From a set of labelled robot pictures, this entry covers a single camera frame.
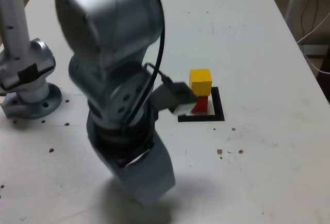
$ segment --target white cable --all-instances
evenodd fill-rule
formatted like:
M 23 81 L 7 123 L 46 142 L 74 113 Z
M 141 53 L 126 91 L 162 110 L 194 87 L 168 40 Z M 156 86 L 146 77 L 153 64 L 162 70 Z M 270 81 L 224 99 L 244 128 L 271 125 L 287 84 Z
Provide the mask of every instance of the white cable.
M 316 69 L 318 72 L 321 72 L 321 73 L 324 73 L 324 74 L 329 74 L 330 75 L 330 72 L 325 72 L 325 71 L 321 71 L 319 70 L 318 68 L 316 68 L 316 66 L 311 62 L 311 60 L 306 56 L 306 54 L 304 54 L 303 52 L 301 52 L 304 57 L 310 62 L 311 66 L 313 66 L 314 69 Z
M 316 29 L 318 29 L 318 27 L 321 26 L 321 24 L 329 17 L 329 15 L 330 15 L 330 13 L 323 19 L 323 21 L 321 21 L 321 23 L 316 28 L 313 29 L 312 32 L 310 32 L 308 35 L 306 35 L 305 37 L 302 37 L 300 40 L 298 40 L 297 41 L 297 44 L 299 42 L 301 42 L 304 38 L 306 38 L 307 36 L 309 36 L 311 33 L 313 33 Z

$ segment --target metal pole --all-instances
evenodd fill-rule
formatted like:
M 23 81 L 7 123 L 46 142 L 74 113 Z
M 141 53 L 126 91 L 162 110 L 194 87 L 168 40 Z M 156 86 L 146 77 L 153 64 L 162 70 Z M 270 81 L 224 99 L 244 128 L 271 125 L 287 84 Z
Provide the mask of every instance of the metal pole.
M 290 0 L 285 14 L 285 21 L 291 31 L 294 32 L 294 26 L 297 24 L 302 13 L 302 6 L 304 0 Z
M 0 34 L 7 58 L 19 59 L 28 53 L 30 38 L 23 0 L 0 0 Z

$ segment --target robotic arm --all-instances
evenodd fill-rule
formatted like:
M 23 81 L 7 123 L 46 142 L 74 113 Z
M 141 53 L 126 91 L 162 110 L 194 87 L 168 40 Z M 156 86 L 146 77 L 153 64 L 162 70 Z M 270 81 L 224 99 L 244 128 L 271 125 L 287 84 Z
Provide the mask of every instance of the robotic arm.
M 88 99 L 87 132 L 92 147 L 128 192 L 142 205 L 150 205 L 175 185 L 170 156 L 155 131 L 158 112 L 169 109 L 173 114 L 185 114 L 197 102 L 197 97 L 185 83 L 172 82 L 159 71 L 165 35 L 161 2 L 55 2 L 63 34 L 74 52 L 69 64 L 70 77 Z M 0 0 L 1 35 L 5 45 L 0 60 L 0 86 L 5 86 L 3 90 L 7 93 L 15 94 L 27 111 L 31 108 L 29 96 L 38 97 L 30 100 L 33 105 L 44 103 L 49 96 L 61 99 L 58 94 L 50 94 L 54 87 L 49 87 L 47 91 L 45 77 L 55 69 L 55 59 L 39 40 L 29 43 L 23 1 L 17 6 L 19 12 L 9 12 L 5 7 L 6 2 Z M 12 33 L 4 30 L 5 23 L 11 19 L 21 19 L 17 22 L 17 28 L 23 29 L 14 32 L 25 31 L 15 35 L 15 40 L 18 40 L 15 49 L 11 49 L 16 46 L 16 41 L 10 40 Z M 149 45 L 159 37 L 160 50 L 154 71 L 150 74 L 142 66 L 142 61 Z M 15 61 L 17 57 L 22 61 L 20 65 Z M 8 84 L 7 87 L 7 77 L 21 80 L 22 72 L 23 79 L 28 80 L 21 81 L 19 85 Z M 162 76 L 163 84 L 153 91 L 157 74 Z M 26 83 L 38 88 L 23 88 L 33 93 L 27 97 L 19 91 L 15 92 L 15 86 Z M 12 100 L 8 94 L 6 99 L 7 102 Z M 5 113 L 7 116 L 18 116 L 15 112 L 11 115 Z M 34 116 L 26 118 L 38 117 L 41 117 L 40 110 L 35 110 Z

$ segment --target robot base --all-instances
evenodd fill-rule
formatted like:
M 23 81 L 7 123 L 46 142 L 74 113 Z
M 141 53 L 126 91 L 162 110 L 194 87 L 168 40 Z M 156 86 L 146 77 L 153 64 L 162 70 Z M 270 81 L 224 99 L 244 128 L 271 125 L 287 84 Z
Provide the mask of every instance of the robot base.
M 16 95 L 9 93 L 2 104 L 7 117 L 36 119 L 45 117 L 58 108 L 62 102 L 61 90 L 54 84 L 48 83 L 49 94 L 46 98 L 35 103 L 24 103 Z

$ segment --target red block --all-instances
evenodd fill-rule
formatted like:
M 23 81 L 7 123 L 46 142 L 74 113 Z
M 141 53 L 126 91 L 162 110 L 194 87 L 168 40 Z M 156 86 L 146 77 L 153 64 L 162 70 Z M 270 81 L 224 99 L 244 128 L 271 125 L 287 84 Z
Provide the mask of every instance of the red block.
M 191 110 L 192 113 L 207 112 L 208 96 L 198 97 L 196 106 Z

